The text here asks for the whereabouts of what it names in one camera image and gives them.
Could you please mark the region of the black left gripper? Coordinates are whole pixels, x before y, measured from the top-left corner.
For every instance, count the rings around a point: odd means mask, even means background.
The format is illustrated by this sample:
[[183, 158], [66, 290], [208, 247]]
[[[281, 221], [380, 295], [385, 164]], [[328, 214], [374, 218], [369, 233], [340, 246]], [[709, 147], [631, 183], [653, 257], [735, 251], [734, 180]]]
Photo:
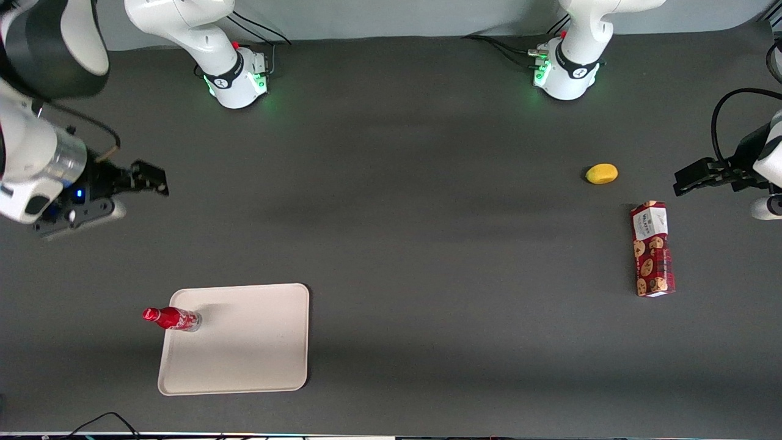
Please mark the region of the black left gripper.
[[732, 156], [724, 158], [718, 146], [716, 125], [713, 125], [712, 146], [715, 148], [717, 159], [701, 158], [690, 165], [690, 170], [675, 172], [675, 196], [682, 197], [694, 189], [707, 186], [708, 183], [713, 183], [714, 187], [729, 184], [734, 191], [748, 188], [771, 191], [773, 184], [753, 168], [765, 147], [770, 129], [770, 122], [755, 129], [740, 140]]

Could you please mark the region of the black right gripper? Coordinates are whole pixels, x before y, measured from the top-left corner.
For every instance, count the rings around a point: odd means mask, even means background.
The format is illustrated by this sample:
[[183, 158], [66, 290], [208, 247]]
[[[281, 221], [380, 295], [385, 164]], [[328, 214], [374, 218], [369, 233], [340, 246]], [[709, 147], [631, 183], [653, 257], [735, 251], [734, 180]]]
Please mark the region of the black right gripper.
[[134, 192], [134, 179], [147, 181], [150, 189], [164, 197], [169, 195], [162, 168], [146, 161], [120, 167], [111, 161], [98, 162], [92, 153], [87, 158], [86, 169], [76, 183], [62, 190], [33, 223], [32, 232], [39, 238], [56, 239], [121, 220], [126, 208], [115, 196]]

